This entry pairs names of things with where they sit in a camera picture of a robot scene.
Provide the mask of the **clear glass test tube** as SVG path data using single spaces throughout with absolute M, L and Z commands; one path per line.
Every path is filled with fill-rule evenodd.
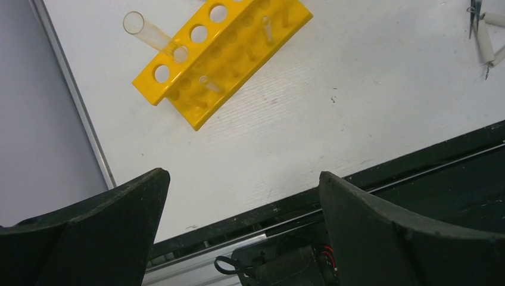
M 124 16 L 123 28 L 126 33 L 171 57 L 175 63 L 183 63 L 188 58 L 188 51 L 184 46 L 174 41 L 137 11 L 130 11 Z

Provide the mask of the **yellow test tube rack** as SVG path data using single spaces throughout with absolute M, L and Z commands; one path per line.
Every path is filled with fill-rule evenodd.
M 271 45 L 264 36 L 264 15 L 272 21 Z M 133 86 L 152 105 L 169 100 L 198 130 L 312 16 L 300 1 L 208 1 L 173 38 L 187 49 L 187 60 L 175 63 L 159 52 Z M 221 84 L 225 93 L 203 87 L 203 75 Z

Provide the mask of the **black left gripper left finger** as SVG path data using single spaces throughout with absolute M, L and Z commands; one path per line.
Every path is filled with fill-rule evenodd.
M 141 285 L 170 184 L 156 168 L 1 228 L 2 285 Z

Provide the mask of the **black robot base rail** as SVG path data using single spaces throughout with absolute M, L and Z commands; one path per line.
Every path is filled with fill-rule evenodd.
M 156 243 L 144 285 L 503 285 L 504 122 Z

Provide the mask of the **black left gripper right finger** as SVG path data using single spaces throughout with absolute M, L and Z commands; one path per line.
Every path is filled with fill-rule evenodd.
M 503 285 L 504 235 L 431 219 L 331 172 L 320 203 L 342 285 Z

